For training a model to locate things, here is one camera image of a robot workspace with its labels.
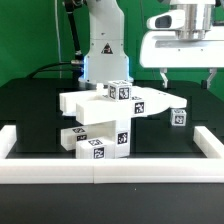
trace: white block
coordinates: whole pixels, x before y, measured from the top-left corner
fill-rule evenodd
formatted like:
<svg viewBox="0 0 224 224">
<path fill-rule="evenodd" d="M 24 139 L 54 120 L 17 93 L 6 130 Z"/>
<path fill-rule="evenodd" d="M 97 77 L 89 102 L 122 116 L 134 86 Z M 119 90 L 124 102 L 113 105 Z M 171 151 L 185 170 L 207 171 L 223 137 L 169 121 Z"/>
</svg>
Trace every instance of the white block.
<svg viewBox="0 0 224 224">
<path fill-rule="evenodd" d="M 107 94 L 107 89 L 103 89 L 102 94 Z M 76 104 L 89 100 L 98 99 L 99 93 L 96 90 L 80 92 L 70 92 L 60 94 L 60 110 L 64 113 L 76 113 Z"/>
<path fill-rule="evenodd" d="M 5 125 L 0 131 L 0 159 L 5 159 L 16 142 L 16 126 Z"/>
<path fill-rule="evenodd" d="M 172 126 L 185 126 L 187 113 L 183 109 L 172 109 L 170 122 Z"/>
<path fill-rule="evenodd" d="M 208 158 L 224 159 L 224 145 L 206 127 L 195 127 L 193 139 Z"/>
<path fill-rule="evenodd" d="M 76 143 L 77 159 L 114 159 L 114 142 L 105 137 Z"/>
<path fill-rule="evenodd" d="M 87 126 L 61 130 L 61 145 L 67 151 L 75 149 L 77 141 L 86 140 L 87 138 L 90 138 L 90 133 Z"/>
<path fill-rule="evenodd" d="M 124 80 L 108 82 L 108 97 L 113 101 L 131 100 L 132 83 Z"/>
<path fill-rule="evenodd" d="M 77 103 L 76 120 L 83 125 L 96 124 L 132 117 L 132 101 L 113 102 L 93 100 Z"/>
</svg>

